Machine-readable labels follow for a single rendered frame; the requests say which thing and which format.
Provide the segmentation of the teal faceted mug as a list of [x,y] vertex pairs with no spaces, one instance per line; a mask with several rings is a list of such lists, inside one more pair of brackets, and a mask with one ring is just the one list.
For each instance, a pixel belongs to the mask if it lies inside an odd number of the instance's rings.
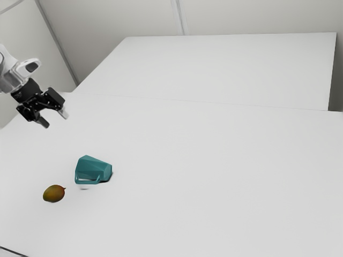
[[96,185],[108,182],[112,174],[111,164],[89,155],[84,155],[77,162],[74,172],[74,182],[79,185]]

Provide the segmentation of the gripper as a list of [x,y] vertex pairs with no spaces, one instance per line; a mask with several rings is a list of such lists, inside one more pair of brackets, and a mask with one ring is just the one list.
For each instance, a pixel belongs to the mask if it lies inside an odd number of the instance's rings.
[[[65,110],[64,106],[65,99],[52,87],[49,87],[45,92],[43,92],[37,82],[32,78],[29,78],[27,83],[25,83],[18,90],[12,92],[10,95],[16,102],[19,103],[19,105],[16,107],[16,110],[28,122],[35,122],[46,129],[50,126],[50,124],[41,116],[41,110],[51,109],[57,111],[64,119],[68,119],[69,117],[69,114]],[[41,103],[31,102],[41,99]]]

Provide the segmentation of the green orange mango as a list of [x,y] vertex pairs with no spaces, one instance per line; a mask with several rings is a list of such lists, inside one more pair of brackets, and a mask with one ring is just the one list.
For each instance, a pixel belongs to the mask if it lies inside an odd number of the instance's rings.
[[65,196],[65,187],[61,185],[51,185],[43,193],[43,200],[50,203],[61,201]]

